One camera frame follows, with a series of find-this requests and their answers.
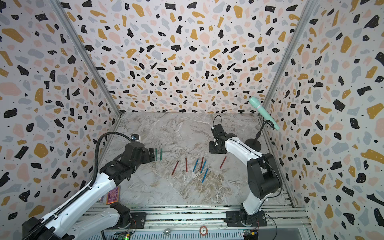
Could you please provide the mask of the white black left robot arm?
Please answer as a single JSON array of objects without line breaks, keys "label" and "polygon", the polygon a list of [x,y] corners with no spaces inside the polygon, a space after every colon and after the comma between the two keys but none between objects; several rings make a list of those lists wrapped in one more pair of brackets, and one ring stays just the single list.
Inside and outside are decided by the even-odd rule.
[{"label": "white black left robot arm", "polygon": [[125,151],[101,168],[96,178],[41,219],[30,218],[23,223],[24,240],[86,240],[105,229],[126,230],[145,221],[133,218],[129,208],[116,202],[102,213],[79,222],[79,218],[101,197],[115,189],[124,180],[130,180],[142,164],[155,161],[153,148],[140,142],[130,142]]}]

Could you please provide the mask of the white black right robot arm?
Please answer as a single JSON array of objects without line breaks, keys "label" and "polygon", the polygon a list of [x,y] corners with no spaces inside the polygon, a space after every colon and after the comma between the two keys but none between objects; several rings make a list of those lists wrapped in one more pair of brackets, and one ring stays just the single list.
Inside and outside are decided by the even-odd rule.
[{"label": "white black right robot arm", "polygon": [[255,139],[242,142],[237,137],[217,138],[209,142],[211,154],[230,153],[247,167],[250,192],[239,210],[244,225],[251,225],[259,215],[263,204],[278,197],[282,192],[282,181],[272,154],[261,153],[261,143]]}]

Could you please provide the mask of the red carving knife far right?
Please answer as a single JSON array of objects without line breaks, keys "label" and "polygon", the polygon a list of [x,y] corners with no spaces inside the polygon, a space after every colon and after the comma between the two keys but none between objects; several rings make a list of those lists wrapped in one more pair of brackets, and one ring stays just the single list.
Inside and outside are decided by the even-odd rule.
[{"label": "red carving knife far right", "polygon": [[224,157],[224,159],[223,159],[223,161],[222,161],[222,163],[221,163],[221,165],[220,165],[220,169],[222,169],[222,167],[223,167],[223,165],[224,165],[226,159],[227,159],[227,156]]}]

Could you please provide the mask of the blue carving knife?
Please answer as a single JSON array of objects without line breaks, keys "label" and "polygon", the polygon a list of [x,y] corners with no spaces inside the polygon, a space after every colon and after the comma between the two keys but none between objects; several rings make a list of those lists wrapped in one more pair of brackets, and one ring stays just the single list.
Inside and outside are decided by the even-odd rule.
[{"label": "blue carving knife", "polygon": [[202,166],[202,169],[201,169],[201,173],[203,172],[203,170],[205,168],[206,162],[207,162],[207,160],[205,160],[204,163],[203,163],[203,166]]},{"label": "blue carving knife", "polygon": [[197,168],[197,165],[198,165],[198,162],[199,162],[199,158],[198,158],[198,159],[196,160],[196,162],[195,162],[193,172],[195,172],[195,170],[196,170],[196,168]]},{"label": "blue carving knife", "polygon": [[207,177],[208,171],[209,171],[209,168],[207,168],[205,173],[204,173],[204,176],[203,176],[203,179],[202,179],[202,184],[204,183],[204,181],[205,181],[205,179]]}]

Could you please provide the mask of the red carving knife left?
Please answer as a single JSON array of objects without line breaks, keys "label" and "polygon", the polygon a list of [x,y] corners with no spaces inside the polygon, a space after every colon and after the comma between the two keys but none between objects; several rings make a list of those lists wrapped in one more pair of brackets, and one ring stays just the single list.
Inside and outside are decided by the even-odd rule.
[{"label": "red carving knife left", "polygon": [[177,169],[177,167],[178,167],[178,165],[179,165],[179,162],[180,162],[180,161],[177,161],[177,162],[176,162],[176,164],[175,164],[175,166],[174,166],[174,168],[173,168],[173,171],[172,171],[172,175],[175,174],[175,171],[176,171],[176,169]]}]

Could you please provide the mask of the black microphone stand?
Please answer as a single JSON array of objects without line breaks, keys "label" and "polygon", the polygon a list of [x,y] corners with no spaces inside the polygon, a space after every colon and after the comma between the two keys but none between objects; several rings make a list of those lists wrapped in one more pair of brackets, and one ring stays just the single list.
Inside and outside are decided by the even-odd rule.
[{"label": "black microphone stand", "polygon": [[262,125],[261,125],[261,128],[260,130],[257,132],[256,136],[253,138],[253,139],[247,139],[245,141],[245,144],[247,146],[249,146],[250,148],[252,148],[253,150],[257,151],[257,152],[260,152],[261,149],[262,149],[262,145],[261,143],[259,142],[259,138],[262,134],[262,131],[263,131],[263,128],[265,127],[265,125],[269,125],[273,130],[275,129],[274,127],[274,124],[272,121],[270,120],[264,120]]}]

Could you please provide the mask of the purple orange small box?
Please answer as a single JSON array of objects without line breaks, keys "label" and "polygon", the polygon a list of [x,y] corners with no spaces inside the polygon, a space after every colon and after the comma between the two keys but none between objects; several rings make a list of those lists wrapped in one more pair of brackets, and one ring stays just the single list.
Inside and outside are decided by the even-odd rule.
[{"label": "purple orange small box", "polygon": [[107,193],[106,204],[111,205],[117,203],[120,199],[120,186],[115,187]]}]

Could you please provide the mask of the mint green microphone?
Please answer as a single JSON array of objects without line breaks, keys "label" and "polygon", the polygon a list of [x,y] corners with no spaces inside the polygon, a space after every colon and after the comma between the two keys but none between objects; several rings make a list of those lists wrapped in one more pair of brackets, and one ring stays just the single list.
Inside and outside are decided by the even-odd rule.
[{"label": "mint green microphone", "polygon": [[266,111],[266,109],[262,106],[261,102],[256,97],[251,97],[249,99],[249,104],[254,107],[265,120],[271,121],[275,130],[278,131],[280,129],[277,122]]}]

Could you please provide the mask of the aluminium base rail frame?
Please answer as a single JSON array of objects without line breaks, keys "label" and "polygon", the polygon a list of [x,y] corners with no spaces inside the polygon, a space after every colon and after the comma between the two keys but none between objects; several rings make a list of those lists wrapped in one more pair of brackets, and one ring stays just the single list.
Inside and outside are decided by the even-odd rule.
[{"label": "aluminium base rail frame", "polygon": [[252,225],[240,221],[239,206],[129,205],[136,220],[127,240],[315,240],[304,209],[266,206]]}]

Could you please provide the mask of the aluminium corner post right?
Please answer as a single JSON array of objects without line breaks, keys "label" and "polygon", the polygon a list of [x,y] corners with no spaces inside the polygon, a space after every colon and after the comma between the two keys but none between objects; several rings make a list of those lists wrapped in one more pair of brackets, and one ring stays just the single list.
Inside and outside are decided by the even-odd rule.
[{"label": "aluminium corner post right", "polygon": [[300,19],[298,21],[298,24],[296,26],[296,29],[292,35],[292,38],[291,38],[291,41],[290,43],[288,44],[286,50],[285,50],[285,54],[282,58],[282,61],[279,65],[279,68],[273,78],[273,81],[271,83],[271,86],[270,86],[270,89],[266,95],[266,98],[263,102],[263,107],[267,110],[270,103],[272,102],[272,97],[273,97],[273,94],[274,94],[274,91],[280,81],[280,78],[282,77],[283,73],[284,73],[284,70],[287,66],[287,64],[290,62],[290,59],[292,57],[292,55],[294,54],[294,51],[296,49],[296,46],[300,40],[300,37],[302,36],[304,30],[305,30],[305,27],[314,11],[314,8],[316,7],[316,5],[318,4],[319,1],[316,1],[316,0],[310,0],[310,1],[307,1],[306,4],[305,4],[305,7],[303,9],[303,12],[300,16]]}]

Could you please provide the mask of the aluminium corner post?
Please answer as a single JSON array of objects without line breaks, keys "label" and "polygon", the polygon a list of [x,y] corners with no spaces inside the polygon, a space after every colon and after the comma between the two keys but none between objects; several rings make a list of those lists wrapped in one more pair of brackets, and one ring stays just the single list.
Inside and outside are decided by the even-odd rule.
[{"label": "aluminium corner post", "polygon": [[98,70],[96,69],[94,63],[91,60],[91,57],[87,53],[87,50],[85,49],[83,43],[81,42],[74,26],[71,24],[69,17],[67,16],[66,12],[64,11],[61,2],[60,1],[48,1],[50,6],[52,7],[55,14],[58,16],[58,19],[60,20],[61,24],[63,25],[63,28],[66,30],[68,36],[72,40],[74,46],[76,47],[77,51],[79,52],[80,56],[82,57],[84,63],[86,64],[87,68],[89,69],[90,73],[95,78],[98,86],[101,88],[102,93],[107,99],[107,102],[112,109],[112,111],[118,116],[118,118],[122,115],[120,110],[118,109],[112,95],[109,93],[108,88],[106,87],[105,83],[103,82]]},{"label": "aluminium corner post", "polygon": [[284,70],[287,66],[287,64],[290,62],[290,59],[292,57],[292,55],[294,54],[294,51],[296,49],[296,46],[300,40],[300,37],[302,36],[304,30],[305,30],[305,27],[314,11],[314,8],[316,7],[316,5],[318,4],[319,1],[316,1],[316,0],[310,0],[310,1],[307,1],[306,4],[305,4],[305,7],[303,9],[303,12],[300,16],[300,19],[298,21],[298,24],[296,26],[296,29],[292,35],[292,38],[291,38],[291,41],[290,43],[288,44],[286,50],[285,50],[285,54],[282,58],[282,61],[279,65],[279,68],[273,78],[273,81],[271,83],[271,86],[270,86],[270,89],[266,95],[266,98],[263,102],[263,107],[267,110],[270,103],[272,102],[272,97],[273,97],[273,94],[274,94],[274,91],[280,81],[280,78],[282,77],[283,73],[284,73]]}]

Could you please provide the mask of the aluminium corner post left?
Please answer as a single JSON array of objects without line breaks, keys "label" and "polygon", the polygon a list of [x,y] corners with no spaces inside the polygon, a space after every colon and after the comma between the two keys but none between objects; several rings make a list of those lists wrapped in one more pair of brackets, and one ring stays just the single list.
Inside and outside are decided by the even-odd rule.
[{"label": "aluminium corner post left", "polygon": [[58,16],[58,19],[60,20],[61,24],[63,25],[63,28],[66,30],[68,36],[72,40],[74,46],[76,47],[77,51],[79,52],[80,56],[82,57],[84,63],[86,64],[87,68],[89,69],[90,73],[95,78],[98,86],[101,88],[102,93],[107,99],[107,102],[112,109],[112,111],[118,116],[118,118],[122,115],[120,110],[118,109],[112,95],[109,93],[108,88],[106,87],[105,83],[103,82],[98,70],[96,69],[94,63],[91,60],[91,57],[87,53],[87,50],[85,49],[83,43],[81,42],[74,26],[71,24],[69,17],[67,16],[66,12],[64,11],[61,2],[60,1],[48,1],[50,6],[52,7],[55,14]]}]

